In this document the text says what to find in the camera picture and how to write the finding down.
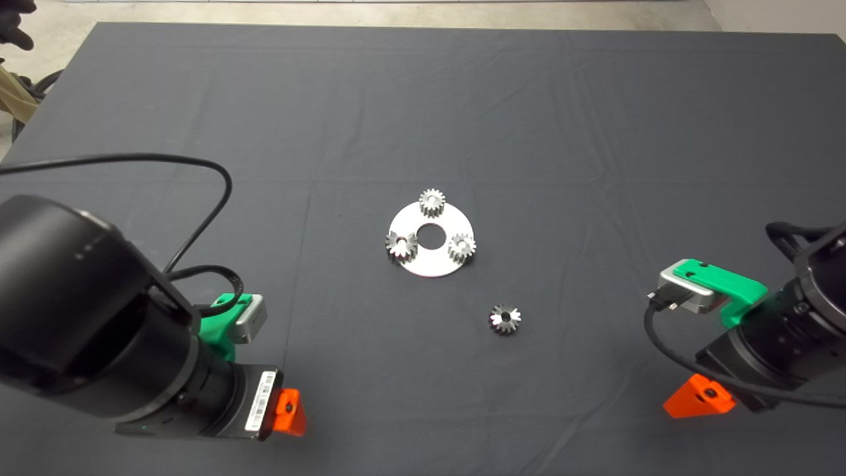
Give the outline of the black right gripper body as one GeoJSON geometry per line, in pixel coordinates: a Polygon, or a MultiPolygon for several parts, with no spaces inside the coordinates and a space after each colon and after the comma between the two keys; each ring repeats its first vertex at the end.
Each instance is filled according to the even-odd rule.
{"type": "Polygon", "coordinates": [[[795,391],[815,377],[806,365],[814,325],[810,315],[748,315],[699,350],[695,361],[750,385],[795,391]]]}

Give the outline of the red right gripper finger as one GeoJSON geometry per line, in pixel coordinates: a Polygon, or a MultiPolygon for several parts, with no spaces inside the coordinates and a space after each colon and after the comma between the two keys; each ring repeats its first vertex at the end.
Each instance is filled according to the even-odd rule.
{"type": "Polygon", "coordinates": [[[664,403],[671,418],[698,418],[726,414],[736,407],[735,398],[721,383],[693,374],[664,403]]]}

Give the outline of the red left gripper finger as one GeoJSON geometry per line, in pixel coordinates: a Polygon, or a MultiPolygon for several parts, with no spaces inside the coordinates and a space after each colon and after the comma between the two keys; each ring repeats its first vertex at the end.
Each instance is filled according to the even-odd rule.
{"type": "Polygon", "coordinates": [[[305,435],[307,416],[298,389],[283,388],[279,391],[274,411],[273,431],[287,434],[287,436],[305,435]]]}

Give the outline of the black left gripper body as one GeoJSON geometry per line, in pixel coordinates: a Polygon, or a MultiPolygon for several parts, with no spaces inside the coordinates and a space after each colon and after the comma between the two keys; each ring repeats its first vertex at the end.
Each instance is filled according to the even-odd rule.
{"type": "Polygon", "coordinates": [[[116,425],[143,439],[263,441],[272,431],[283,373],[260,364],[210,364],[195,371],[160,409],[116,425]]]}

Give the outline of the black gloved hand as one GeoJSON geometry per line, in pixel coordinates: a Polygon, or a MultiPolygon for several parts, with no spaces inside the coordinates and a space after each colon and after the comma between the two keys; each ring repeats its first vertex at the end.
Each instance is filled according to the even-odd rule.
{"type": "Polygon", "coordinates": [[[34,1],[1,1],[1,43],[31,51],[33,39],[21,29],[23,15],[36,11],[34,1]]]}

